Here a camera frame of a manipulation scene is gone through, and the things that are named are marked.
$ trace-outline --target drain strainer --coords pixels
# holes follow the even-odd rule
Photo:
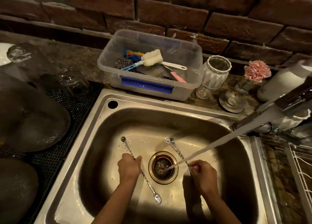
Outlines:
[[[166,168],[176,163],[177,160],[169,152],[160,151],[155,153],[149,162],[149,173],[152,179],[161,185],[166,185],[173,182],[177,177],[178,167],[175,167],[169,171],[165,170]]]

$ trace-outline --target white bottle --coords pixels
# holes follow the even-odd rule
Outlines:
[[[275,100],[303,84],[306,77],[312,73],[312,59],[299,60],[296,65],[279,71],[257,92],[257,98],[262,102]]]

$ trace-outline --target white handle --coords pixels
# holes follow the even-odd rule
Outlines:
[[[176,68],[176,69],[187,70],[187,67],[179,65],[179,64],[173,64],[173,63],[164,62],[164,61],[162,61],[161,64],[164,64],[166,66],[170,66],[170,67]]]

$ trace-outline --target granite countertop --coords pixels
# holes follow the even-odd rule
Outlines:
[[[101,49],[4,31],[0,31],[0,42],[12,44],[28,42],[37,45],[48,60],[56,65],[58,69],[74,67],[82,72],[88,80],[102,82],[105,88],[113,89],[106,81],[103,71],[97,66],[97,59],[102,52]],[[207,100],[196,98],[193,92],[192,95],[182,103],[222,110],[217,101],[220,92],[234,89],[235,84],[240,78],[241,76],[230,74],[222,85],[222,88],[211,92]],[[259,106],[259,102],[251,95],[244,95],[243,97],[246,104],[244,110],[240,114],[249,115]],[[284,151],[276,147],[274,140],[271,138],[264,137],[263,141],[267,149],[268,164],[271,167],[271,176],[275,185],[276,197],[283,223],[307,223]]]

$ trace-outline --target hand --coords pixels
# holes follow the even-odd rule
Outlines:
[[[202,160],[193,161],[190,165],[195,186],[200,194],[204,198],[211,195],[219,196],[216,170],[208,162]]]
[[[119,172],[119,183],[127,181],[137,181],[139,174],[141,174],[141,160],[138,156],[136,159],[129,153],[124,153],[117,163]]]

